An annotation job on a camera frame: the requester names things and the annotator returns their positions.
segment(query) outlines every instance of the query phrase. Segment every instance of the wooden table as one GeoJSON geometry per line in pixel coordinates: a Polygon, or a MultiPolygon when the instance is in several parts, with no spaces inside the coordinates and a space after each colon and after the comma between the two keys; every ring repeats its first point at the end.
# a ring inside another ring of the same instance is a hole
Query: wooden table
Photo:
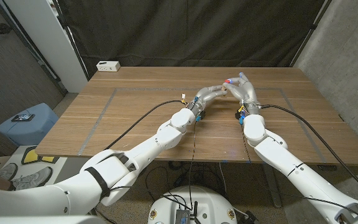
{"type": "MultiPolygon", "coordinates": [[[[322,135],[338,156],[358,166],[358,137],[338,116],[303,72],[297,68],[122,67],[118,72],[96,72],[36,148],[42,156],[91,157],[102,151],[155,105],[191,101],[202,87],[220,85],[244,72],[262,104],[295,111],[322,135]]],[[[228,93],[206,109],[196,125],[196,161],[247,162],[241,128],[234,113],[239,102],[228,93]]],[[[112,149],[128,150],[155,134],[157,128],[183,108],[163,105],[149,114],[112,149]]],[[[289,150],[308,164],[338,164],[301,121],[275,108],[261,111],[266,127],[281,135],[289,150]]],[[[248,146],[252,162],[261,162],[248,146]]],[[[193,126],[179,145],[162,152],[158,160],[189,161],[193,153],[193,126]]]]}

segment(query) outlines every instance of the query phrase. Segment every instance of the sneaker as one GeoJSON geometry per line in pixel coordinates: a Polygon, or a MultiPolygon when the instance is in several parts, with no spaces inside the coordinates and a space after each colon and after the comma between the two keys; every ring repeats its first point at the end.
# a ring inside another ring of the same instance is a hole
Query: sneaker
{"type": "Polygon", "coordinates": [[[16,172],[17,165],[14,163],[10,163],[0,170],[0,177],[5,180],[12,180],[12,178],[16,175],[16,172]]]}
{"type": "Polygon", "coordinates": [[[12,180],[13,186],[16,190],[30,189],[34,187],[44,186],[52,176],[52,168],[46,167],[27,177],[21,177],[12,180]]]}

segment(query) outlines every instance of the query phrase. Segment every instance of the black curtain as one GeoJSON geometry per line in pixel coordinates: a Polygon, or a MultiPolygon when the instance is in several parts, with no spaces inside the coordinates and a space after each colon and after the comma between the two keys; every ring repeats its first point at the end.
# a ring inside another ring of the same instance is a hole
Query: black curtain
{"type": "Polygon", "coordinates": [[[324,0],[59,0],[90,75],[122,66],[287,67],[324,0]]]}

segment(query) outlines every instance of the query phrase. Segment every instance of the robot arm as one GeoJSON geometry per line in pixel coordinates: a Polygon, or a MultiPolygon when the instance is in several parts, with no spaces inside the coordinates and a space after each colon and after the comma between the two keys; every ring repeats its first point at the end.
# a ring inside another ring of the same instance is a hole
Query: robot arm
{"type": "MultiPolygon", "coordinates": [[[[254,87],[243,73],[240,78],[226,80],[224,87],[229,89],[240,101],[244,135],[258,156],[266,163],[285,175],[304,197],[334,202],[358,213],[358,200],[340,192],[313,169],[300,161],[287,149],[284,139],[265,128],[264,118],[259,115],[259,102],[254,87]]],[[[326,202],[309,200],[328,223],[358,222],[358,216],[345,208],[326,202]]]]}
{"type": "Polygon", "coordinates": [[[80,173],[54,185],[7,192],[0,190],[0,216],[84,215],[99,202],[108,206],[120,199],[140,172],[162,151],[175,147],[221,86],[203,88],[196,99],[163,123],[155,135],[129,151],[108,149],[93,156],[80,173]]]}

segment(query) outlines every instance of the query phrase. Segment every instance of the blue bin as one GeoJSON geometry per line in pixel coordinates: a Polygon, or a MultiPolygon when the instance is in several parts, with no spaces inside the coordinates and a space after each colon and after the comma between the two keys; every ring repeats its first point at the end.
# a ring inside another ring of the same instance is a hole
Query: blue bin
{"type": "Polygon", "coordinates": [[[38,145],[58,119],[48,105],[41,103],[15,114],[0,124],[0,133],[16,146],[38,145]],[[12,121],[19,114],[34,114],[35,116],[30,121],[12,121]]]}

